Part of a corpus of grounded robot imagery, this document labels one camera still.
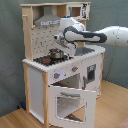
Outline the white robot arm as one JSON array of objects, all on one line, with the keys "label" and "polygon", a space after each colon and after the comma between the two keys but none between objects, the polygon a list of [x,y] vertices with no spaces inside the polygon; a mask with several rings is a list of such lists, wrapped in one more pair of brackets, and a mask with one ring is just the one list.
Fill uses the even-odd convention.
[{"label": "white robot arm", "polygon": [[74,56],[76,42],[105,43],[128,46],[128,28],[110,26],[99,31],[87,31],[85,26],[73,17],[60,20],[59,33],[54,36],[55,47],[68,55]]}]

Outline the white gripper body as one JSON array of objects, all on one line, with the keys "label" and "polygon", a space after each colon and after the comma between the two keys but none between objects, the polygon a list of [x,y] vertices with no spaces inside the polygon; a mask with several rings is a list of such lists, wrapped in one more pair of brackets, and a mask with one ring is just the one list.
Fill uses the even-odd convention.
[{"label": "white gripper body", "polygon": [[72,43],[68,43],[65,38],[59,34],[54,36],[54,46],[71,56],[73,56],[76,52],[76,46]]}]

